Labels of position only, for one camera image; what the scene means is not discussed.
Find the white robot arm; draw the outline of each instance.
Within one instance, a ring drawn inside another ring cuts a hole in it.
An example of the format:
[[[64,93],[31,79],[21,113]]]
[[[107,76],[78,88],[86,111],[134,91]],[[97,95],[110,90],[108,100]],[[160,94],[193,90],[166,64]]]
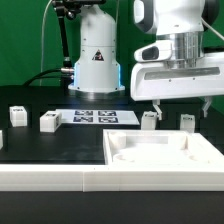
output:
[[[54,0],[61,28],[64,67],[71,67],[64,16],[81,16],[81,53],[74,65],[74,82],[69,85],[71,95],[88,99],[107,99],[123,95],[120,65],[116,61],[116,24],[98,4],[106,0]]]
[[[218,15],[218,3],[218,0],[135,0],[136,25],[145,33],[156,34],[157,41],[135,52],[138,63],[131,77],[134,100],[155,103],[161,99],[202,96],[208,99],[224,94],[224,53],[204,54],[202,47],[201,18],[211,24]]]

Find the white plastic tray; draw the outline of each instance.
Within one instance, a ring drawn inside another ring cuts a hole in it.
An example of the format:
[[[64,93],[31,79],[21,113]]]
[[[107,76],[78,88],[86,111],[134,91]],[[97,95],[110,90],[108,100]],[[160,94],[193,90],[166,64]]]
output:
[[[224,156],[202,135],[183,131],[104,130],[108,165],[224,165]]]

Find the green background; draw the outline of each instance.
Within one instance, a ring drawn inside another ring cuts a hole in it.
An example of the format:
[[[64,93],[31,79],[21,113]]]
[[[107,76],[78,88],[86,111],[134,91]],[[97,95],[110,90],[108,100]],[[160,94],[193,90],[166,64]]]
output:
[[[21,85],[40,72],[41,26],[48,0],[2,1],[0,7],[0,85]],[[107,0],[101,7],[114,18],[116,0]],[[133,24],[133,0],[120,0],[117,35],[117,61],[122,65],[122,84],[129,86],[135,64],[134,51],[154,41],[154,36],[142,33]],[[73,62],[79,58],[79,19],[66,21],[70,55]],[[224,34],[224,0],[213,27]],[[222,46],[223,41],[207,31],[204,46]],[[61,67],[62,49],[56,14],[50,7],[45,31],[44,70]],[[44,80],[43,85],[58,85]],[[224,113],[224,97],[214,98],[213,106]]]

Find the black and white pattern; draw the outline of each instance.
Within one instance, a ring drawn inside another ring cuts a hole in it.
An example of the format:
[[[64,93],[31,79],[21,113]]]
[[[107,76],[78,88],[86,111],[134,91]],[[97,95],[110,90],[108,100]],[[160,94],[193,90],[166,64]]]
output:
[[[92,123],[93,122],[93,117],[74,117],[73,122]]]
[[[98,111],[98,116],[101,116],[101,117],[116,117],[117,113],[116,113],[116,111],[110,111],[110,110]]]
[[[118,123],[116,117],[99,117],[99,122],[104,124],[115,124]]]
[[[92,110],[76,110],[75,111],[76,116],[93,116],[93,111]]]
[[[14,112],[23,111],[23,109],[13,109]]]
[[[59,125],[59,117],[56,117],[56,127]]]
[[[56,114],[46,114],[46,117],[55,117]]]

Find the white cube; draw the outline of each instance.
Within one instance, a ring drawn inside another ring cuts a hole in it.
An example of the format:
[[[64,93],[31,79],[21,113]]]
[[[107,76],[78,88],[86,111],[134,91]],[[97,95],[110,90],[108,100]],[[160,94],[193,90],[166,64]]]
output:
[[[3,135],[2,135],[2,131],[0,130],[0,150],[3,147]]]
[[[9,111],[13,127],[27,126],[27,112],[23,106],[10,107]]]
[[[181,114],[180,130],[194,133],[195,131],[195,116],[189,114]]]
[[[40,118],[40,132],[55,132],[61,125],[61,113],[48,111]]]
[[[155,130],[158,114],[156,112],[144,112],[141,121],[141,130]]]

